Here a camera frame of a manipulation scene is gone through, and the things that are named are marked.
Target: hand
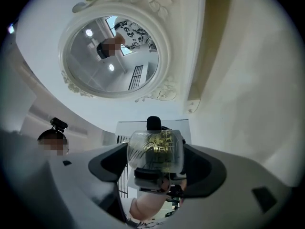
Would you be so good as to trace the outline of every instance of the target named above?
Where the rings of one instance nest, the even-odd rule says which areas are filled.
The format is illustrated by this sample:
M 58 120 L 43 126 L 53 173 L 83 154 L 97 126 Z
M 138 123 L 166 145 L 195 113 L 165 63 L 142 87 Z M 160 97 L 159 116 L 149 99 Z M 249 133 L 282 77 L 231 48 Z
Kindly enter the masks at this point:
M 170 181 L 169 181 L 167 178 L 164 177 L 164 178 L 163 178 L 163 183 L 162 183 L 161 188 L 162 188 L 164 191 L 167 191 L 169 185 L 170 185 Z
M 181 186 L 182 191 L 185 191 L 185 189 L 186 189 L 186 179 L 181 182 L 180 186 Z M 180 206 L 183 204 L 183 202 L 184 202 L 184 198 L 182 198 L 180 200 Z

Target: person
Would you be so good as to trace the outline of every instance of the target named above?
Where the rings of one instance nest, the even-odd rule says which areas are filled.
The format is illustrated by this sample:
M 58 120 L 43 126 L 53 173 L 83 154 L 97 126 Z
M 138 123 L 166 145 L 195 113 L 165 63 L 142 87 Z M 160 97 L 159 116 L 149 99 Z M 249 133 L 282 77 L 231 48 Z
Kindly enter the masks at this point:
M 151 36 L 137 23 L 118 17 L 114 23 L 115 37 L 100 42 L 96 48 L 98 55 L 108 58 L 121 49 L 121 45 L 133 52 L 148 50 L 156 52 L 157 47 Z
M 47 156 L 62 156 L 69 152 L 68 140 L 59 130 L 50 129 L 43 132 L 37 139 Z
M 186 188 L 186 179 L 181 182 L 181 189 Z M 163 180 L 162 189 L 167 191 L 169 188 L 169 181 L 167 179 Z M 168 195 L 158 195 L 153 193 L 145 193 L 139 198 L 121 198 L 121 203 L 123 210 L 126 213 L 128 219 L 127 224 L 137 228 L 154 228 L 166 221 L 166 217 L 162 219 L 151 219 L 155 216 L 162 208 L 165 201 L 169 198 Z

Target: round mirror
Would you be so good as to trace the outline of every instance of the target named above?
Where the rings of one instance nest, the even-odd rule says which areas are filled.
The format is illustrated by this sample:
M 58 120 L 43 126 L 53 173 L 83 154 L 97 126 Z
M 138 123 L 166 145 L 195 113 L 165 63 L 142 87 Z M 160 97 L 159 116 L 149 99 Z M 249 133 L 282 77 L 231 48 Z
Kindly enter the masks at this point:
M 147 31 L 117 16 L 95 19 L 78 30 L 66 57 L 73 77 L 98 93 L 135 91 L 151 80 L 158 60 Z

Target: camera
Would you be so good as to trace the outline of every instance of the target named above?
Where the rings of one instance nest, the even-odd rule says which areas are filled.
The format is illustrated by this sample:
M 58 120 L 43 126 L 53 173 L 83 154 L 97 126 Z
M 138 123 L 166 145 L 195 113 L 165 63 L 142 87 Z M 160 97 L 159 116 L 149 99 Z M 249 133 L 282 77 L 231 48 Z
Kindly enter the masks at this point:
M 65 129 L 68 128 L 68 124 L 63 121 L 57 119 L 56 117 L 50 120 L 50 124 L 60 132 L 64 132 Z

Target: clear plastic case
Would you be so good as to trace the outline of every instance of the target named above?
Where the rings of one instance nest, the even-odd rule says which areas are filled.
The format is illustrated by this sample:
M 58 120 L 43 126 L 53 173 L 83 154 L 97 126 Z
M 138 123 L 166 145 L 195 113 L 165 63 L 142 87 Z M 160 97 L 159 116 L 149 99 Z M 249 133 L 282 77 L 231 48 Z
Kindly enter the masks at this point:
M 180 131 L 136 131 L 127 148 L 127 160 L 133 168 L 180 173 L 183 169 L 183 142 Z

